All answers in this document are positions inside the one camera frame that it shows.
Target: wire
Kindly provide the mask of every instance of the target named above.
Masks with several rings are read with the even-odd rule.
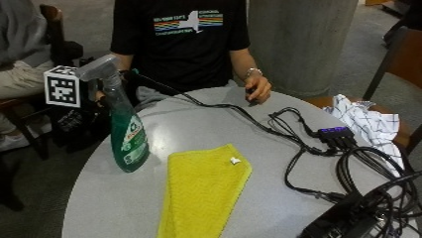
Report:
[[[386,217],[383,225],[379,227],[379,232],[375,235],[375,238],[386,238],[390,234],[393,236],[399,236],[402,234],[402,229],[405,227],[410,227],[410,229],[413,229],[418,234],[421,234],[421,232],[409,224],[409,218],[422,215],[422,212],[410,213],[415,209],[415,207],[422,207],[418,199],[417,187],[413,183],[413,180],[422,176],[422,172],[417,172],[413,174],[409,173],[398,166],[398,164],[391,160],[391,158],[385,153],[378,151],[375,148],[358,147],[353,138],[335,138],[334,140],[329,141],[329,148],[326,151],[322,151],[318,148],[306,145],[306,143],[302,141],[301,137],[297,135],[286,121],[280,117],[286,112],[293,113],[298,117],[298,122],[304,125],[304,129],[307,135],[313,138],[318,138],[318,133],[315,133],[310,129],[300,111],[296,108],[286,107],[281,109],[278,112],[269,114],[270,120],[268,121],[268,124],[270,127],[266,127],[258,121],[254,120],[250,114],[241,107],[232,104],[205,104],[200,102],[189,94],[176,90],[173,87],[165,85],[161,82],[157,82],[150,77],[140,74],[136,69],[133,69],[132,71],[136,73],[138,77],[146,78],[153,83],[174,91],[177,94],[184,95],[197,105],[209,108],[232,109],[240,115],[242,115],[253,123],[253,125],[256,125],[264,132],[276,135],[281,138],[285,138],[293,143],[296,143],[300,146],[300,151],[288,165],[284,177],[285,184],[290,189],[305,194],[313,195],[315,198],[322,198],[331,203],[338,203],[346,197],[345,194],[341,194],[338,192],[323,192],[309,188],[297,187],[290,183],[289,175],[293,172],[293,169],[297,165],[300,158],[306,152],[323,157],[333,157],[342,153],[335,166],[337,178],[346,191],[346,194],[351,194],[353,192],[359,193],[351,178],[350,158],[355,158],[358,161],[361,161],[379,175],[389,179],[389,182],[383,183],[381,186],[373,189],[362,197],[361,201],[354,206],[354,209],[359,212],[366,212],[373,215],[379,212]],[[394,167],[399,174],[399,177],[394,175],[391,170],[386,167],[385,163],[389,163]],[[391,197],[387,191],[395,186],[401,187],[401,192],[395,197]],[[398,222],[397,229],[393,228],[394,221]]]

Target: chair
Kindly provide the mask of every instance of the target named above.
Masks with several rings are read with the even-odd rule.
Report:
[[[422,31],[401,28],[394,36],[394,41],[390,49],[385,55],[377,73],[371,79],[370,85],[366,89],[362,98],[349,97],[350,101],[369,100],[385,73],[389,72],[402,79],[411,82],[417,87],[422,88]],[[333,97],[317,97],[305,99],[317,107],[333,106]],[[382,106],[373,106],[370,110],[381,113],[391,113],[391,111]],[[422,124],[411,133],[411,130],[405,122],[399,122],[399,130],[393,143],[406,153],[407,156],[418,143],[422,140]]]
[[[35,101],[44,100],[44,93],[36,94],[33,96],[13,98],[13,99],[3,99],[0,100],[0,112],[8,118],[8,120],[16,125],[17,129],[23,132],[29,145],[35,148],[40,158],[45,160],[48,158],[48,150],[43,143],[40,143],[36,138],[33,137],[32,133],[27,127],[27,120],[45,112],[47,109],[39,110],[31,115],[20,117],[19,114],[15,112],[15,107],[20,104],[28,104]]]
[[[67,55],[63,11],[55,6],[44,4],[40,5],[40,10],[48,22],[47,37],[52,45],[52,61],[56,61]],[[43,143],[40,143],[36,140],[36,138],[33,137],[32,133],[27,128],[25,122],[31,117],[47,112],[49,108],[44,107],[41,110],[37,110],[35,113],[25,117],[20,117],[15,111],[15,107],[17,105],[27,103],[32,104],[37,101],[45,104],[44,92],[27,97],[3,99],[0,100],[0,112],[4,114],[8,120],[16,125],[17,129],[23,132],[29,142],[29,145],[35,148],[39,156],[44,160],[49,156],[47,145],[43,145]]]

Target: spray nozzle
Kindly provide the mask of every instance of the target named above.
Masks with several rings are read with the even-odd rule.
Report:
[[[116,78],[116,75],[118,74],[117,62],[118,58],[114,55],[106,55],[80,67],[75,71],[75,75],[83,81],[91,81],[101,78],[104,80],[104,84],[106,83],[109,86],[120,84],[120,78]]]

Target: black t-shirt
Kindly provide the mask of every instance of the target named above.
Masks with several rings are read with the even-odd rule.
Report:
[[[181,91],[226,85],[228,53],[248,47],[245,0],[114,1],[110,50]]]

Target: pillar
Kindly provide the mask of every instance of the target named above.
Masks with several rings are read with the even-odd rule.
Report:
[[[250,52],[273,90],[329,93],[357,0],[249,0]]]

